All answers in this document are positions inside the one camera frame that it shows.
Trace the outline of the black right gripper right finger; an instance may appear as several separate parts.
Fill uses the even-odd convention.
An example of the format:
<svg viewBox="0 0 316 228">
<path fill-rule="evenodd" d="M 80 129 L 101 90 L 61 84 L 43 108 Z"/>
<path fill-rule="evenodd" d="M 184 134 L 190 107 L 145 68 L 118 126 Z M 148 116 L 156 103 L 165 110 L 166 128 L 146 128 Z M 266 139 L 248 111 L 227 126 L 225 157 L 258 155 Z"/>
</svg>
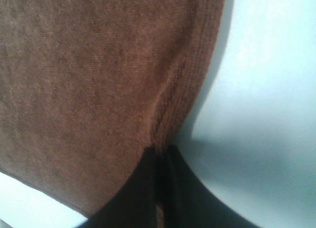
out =
<svg viewBox="0 0 316 228">
<path fill-rule="evenodd" d="M 166 228 L 248 228 L 249 221 L 216 198 L 197 178 L 176 146 L 163 157 Z"/>
</svg>

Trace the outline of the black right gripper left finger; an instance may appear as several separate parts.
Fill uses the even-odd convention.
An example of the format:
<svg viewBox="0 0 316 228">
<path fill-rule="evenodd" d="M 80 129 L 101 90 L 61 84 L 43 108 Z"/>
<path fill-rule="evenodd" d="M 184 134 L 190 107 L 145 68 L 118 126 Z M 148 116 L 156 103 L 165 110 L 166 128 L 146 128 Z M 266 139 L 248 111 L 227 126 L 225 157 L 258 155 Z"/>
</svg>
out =
<svg viewBox="0 0 316 228">
<path fill-rule="evenodd" d="M 156 153 L 146 148 L 117 194 L 86 222 L 86 228 L 156 228 Z"/>
</svg>

